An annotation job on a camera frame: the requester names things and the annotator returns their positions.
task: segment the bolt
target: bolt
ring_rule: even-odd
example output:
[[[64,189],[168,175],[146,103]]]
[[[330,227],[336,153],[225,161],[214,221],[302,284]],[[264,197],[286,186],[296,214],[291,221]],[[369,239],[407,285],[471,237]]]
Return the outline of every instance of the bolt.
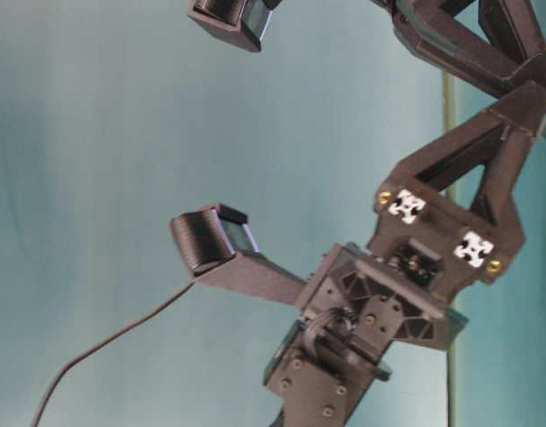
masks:
[[[419,256],[413,255],[409,258],[409,262],[407,263],[407,267],[409,267],[409,270],[416,271],[419,269]]]
[[[390,191],[383,191],[378,195],[378,202],[380,205],[386,205],[389,200],[391,199],[391,192]]]
[[[281,390],[287,390],[289,387],[291,387],[291,380],[285,378],[279,385]]]
[[[368,326],[373,326],[373,325],[375,325],[375,323],[376,323],[376,317],[374,316],[374,314],[368,314],[368,315],[365,317],[365,323],[366,323]]]
[[[293,369],[298,370],[302,368],[302,360],[295,359],[293,360]]]
[[[502,270],[502,263],[498,260],[492,260],[488,263],[486,270],[492,274],[499,273]]]
[[[324,407],[323,417],[332,418],[333,415],[334,415],[334,408],[333,407]]]

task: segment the robotic arm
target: robotic arm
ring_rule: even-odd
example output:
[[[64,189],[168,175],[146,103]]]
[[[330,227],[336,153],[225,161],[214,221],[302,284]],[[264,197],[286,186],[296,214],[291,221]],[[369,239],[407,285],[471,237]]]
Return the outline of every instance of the robotic arm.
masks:
[[[376,192],[362,251],[334,245],[304,282],[259,253],[247,217],[212,205],[171,222],[195,283],[282,302],[301,312],[266,369],[283,409],[272,427],[342,427],[394,341],[447,350],[467,320],[449,306],[476,280],[493,283],[525,242],[512,190],[546,136],[546,42],[529,0],[480,0],[490,44],[454,17],[474,0],[373,0],[415,56],[499,100],[401,160]],[[258,52],[278,1],[194,0],[210,34]],[[485,167],[469,209],[442,191]]]

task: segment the black cable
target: black cable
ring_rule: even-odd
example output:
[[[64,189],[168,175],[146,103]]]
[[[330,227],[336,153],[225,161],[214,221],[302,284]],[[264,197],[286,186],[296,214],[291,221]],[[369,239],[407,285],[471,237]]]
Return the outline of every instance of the black cable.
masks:
[[[143,323],[147,322],[148,320],[151,320],[153,317],[155,317],[158,313],[160,313],[162,310],[164,310],[166,307],[171,305],[173,302],[178,300],[181,296],[183,296],[190,288],[194,285],[194,282],[188,283],[186,286],[184,286],[181,290],[179,290],[176,294],[174,294],[171,298],[163,302],[161,305],[156,307],[153,311],[151,311],[146,316],[134,321],[128,326],[125,326],[118,331],[116,331],[111,336],[105,338],[103,341],[95,344],[91,349],[83,352],[79,356],[71,359],[64,367],[56,374],[56,376],[53,378],[53,381],[48,386],[44,396],[42,397],[42,401],[40,402],[40,405],[38,406],[38,409],[36,411],[36,414],[34,415],[34,419],[32,420],[32,424],[30,424],[30,427],[37,427],[38,424],[40,424],[40,420],[42,419],[42,415],[44,414],[44,410],[46,405],[48,404],[48,401],[50,400],[50,397],[52,396],[53,391],[58,386],[58,383],[61,381],[61,378],[67,373],[69,369],[77,365],[79,362],[83,361],[84,359],[87,359],[90,357],[93,353],[96,351],[102,349],[110,342],[115,341],[119,336],[126,334],[130,330],[134,329],[137,326],[142,325]]]

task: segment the brass screw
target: brass screw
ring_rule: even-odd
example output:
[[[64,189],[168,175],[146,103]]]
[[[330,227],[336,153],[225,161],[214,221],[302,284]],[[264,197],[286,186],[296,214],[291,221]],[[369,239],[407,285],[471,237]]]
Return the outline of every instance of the brass screw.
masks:
[[[492,260],[488,263],[486,270],[493,274],[499,273],[502,270],[502,263],[498,260]]]
[[[390,191],[383,191],[378,195],[378,202],[380,203],[380,205],[386,205],[390,199],[391,199]]]
[[[281,390],[287,390],[289,387],[291,387],[291,380],[289,380],[288,378],[285,378],[281,384]]]
[[[373,326],[373,325],[375,325],[375,323],[376,323],[376,317],[374,316],[374,314],[368,314],[368,315],[365,317],[365,323],[366,323],[368,326]]]
[[[325,407],[323,409],[323,417],[332,418],[333,415],[334,415],[334,408],[333,407]]]

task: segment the teal backdrop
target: teal backdrop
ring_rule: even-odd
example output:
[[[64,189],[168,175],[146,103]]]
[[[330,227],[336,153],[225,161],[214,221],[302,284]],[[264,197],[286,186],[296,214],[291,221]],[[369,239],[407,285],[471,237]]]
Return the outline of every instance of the teal backdrop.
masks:
[[[250,54],[185,0],[0,1],[0,427],[28,426],[64,362],[185,283],[172,217],[235,206],[302,277],[367,241],[379,183],[443,132],[441,74],[370,2],[322,3],[286,1]],[[262,371],[297,315],[196,287],[69,373],[42,426],[267,426],[281,401]],[[386,361],[350,426],[445,427],[445,355],[396,344]]]
[[[534,0],[546,36],[546,0]],[[476,6],[461,19],[480,32]],[[458,121],[495,100],[459,81]],[[457,187],[462,203],[476,174]],[[533,148],[514,191],[527,242],[493,286],[461,293],[457,309],[470,322],[454,345],[454,427],[546,427],[546,140]]]

